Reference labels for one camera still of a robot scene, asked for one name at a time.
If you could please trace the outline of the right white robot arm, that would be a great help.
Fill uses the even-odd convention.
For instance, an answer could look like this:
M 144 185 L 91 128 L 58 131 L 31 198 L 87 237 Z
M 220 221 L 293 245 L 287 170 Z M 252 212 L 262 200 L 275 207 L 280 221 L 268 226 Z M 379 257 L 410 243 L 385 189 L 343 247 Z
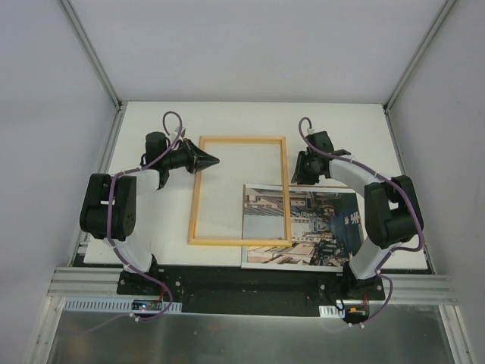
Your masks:
M 386 177 L 357 161 L 344 149 L 335 150 L 327 132 L 302 137 L 307 145 L 297 157 L 294 184 L 316 184 L 320 177 L 336 180 L 364 199 L 367 237 L 344 265 L 341 290 L 358 299 L 397 251 L 424 247 L 424 221 L 410 177 Z

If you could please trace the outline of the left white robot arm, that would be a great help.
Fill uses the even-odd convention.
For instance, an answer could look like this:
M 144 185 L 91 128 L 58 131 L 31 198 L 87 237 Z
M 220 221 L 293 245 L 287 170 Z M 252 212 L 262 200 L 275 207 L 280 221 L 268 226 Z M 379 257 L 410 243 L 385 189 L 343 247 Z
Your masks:
M 133 281 L 136 289 L 145 295 L 154 294 L 161 280 L 150 270 L 154 256 L 130 238 L 136 226 L 137 198 L 164 188 L 171 170 L 185 168 L 196 174 L 219 163 L 219 158 L 187 138 L 178 137 L 171 142 L 165 133 L 149 133 L 138 168 L 115 175 L 90 176 L 80 229 L 111 247 L 125 271 L 137 273 Z

